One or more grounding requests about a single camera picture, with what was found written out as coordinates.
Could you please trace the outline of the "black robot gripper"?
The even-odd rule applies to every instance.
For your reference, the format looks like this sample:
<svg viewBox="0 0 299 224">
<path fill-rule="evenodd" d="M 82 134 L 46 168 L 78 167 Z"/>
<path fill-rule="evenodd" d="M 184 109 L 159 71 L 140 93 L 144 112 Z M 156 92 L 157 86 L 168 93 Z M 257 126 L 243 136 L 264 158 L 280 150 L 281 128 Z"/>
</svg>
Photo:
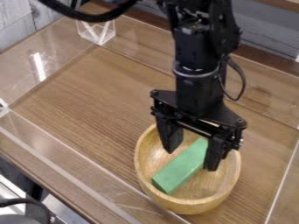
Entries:
<svg viewBox="0 0 299 224">
<path fill-rule="evenodd" d="M 240 148 L 245 120 L 225 106 L 225 74 L 177 75 L 175 90 L 151 91 L 163 148 L 172 154 L 183 142 L 183 130 L 208 140 L 203 168 L 215 172 L 228 151 Z"/>
</svg>

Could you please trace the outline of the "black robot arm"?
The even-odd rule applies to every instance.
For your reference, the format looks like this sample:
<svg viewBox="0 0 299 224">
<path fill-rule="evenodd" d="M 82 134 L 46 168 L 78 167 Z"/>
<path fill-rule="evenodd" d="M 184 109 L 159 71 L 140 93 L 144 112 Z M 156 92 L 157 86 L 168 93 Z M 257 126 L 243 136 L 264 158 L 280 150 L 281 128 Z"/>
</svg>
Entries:
<svg viewBox="0 0 299 224">
<path fill-rule="evenodd" d="M 173 39 L 175 90 L 152 90 L 163 148 L 173 152 L 183 132 L 208 138 L 203 167 L 213 172 L 220 161 L 241 146 L 247 121 L 225 105 L 227 69 L 243 74 L 229 57 L 239 48 L 241 31 L 231 0 L 155 0 L 165 14 Z"/>
</svg>

